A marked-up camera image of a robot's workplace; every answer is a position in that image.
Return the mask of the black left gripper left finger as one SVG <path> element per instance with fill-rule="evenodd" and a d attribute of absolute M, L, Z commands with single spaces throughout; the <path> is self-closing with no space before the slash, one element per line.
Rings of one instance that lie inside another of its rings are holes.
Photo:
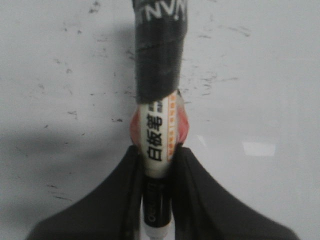
<path fill-rule="evenodd" d="M 138 240 L 143 167 L 129 146 L 112 173 L 70 207 L 40 221 L 28 240 Z"/>

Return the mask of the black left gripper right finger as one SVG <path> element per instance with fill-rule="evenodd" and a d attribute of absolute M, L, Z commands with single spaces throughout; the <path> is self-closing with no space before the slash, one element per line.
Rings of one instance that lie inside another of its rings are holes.
<path fill-rule="evenodd" d="M 176 240 L 297 240 L 297 234 L 223 188 L 179 144 L 170 174 Z"/>

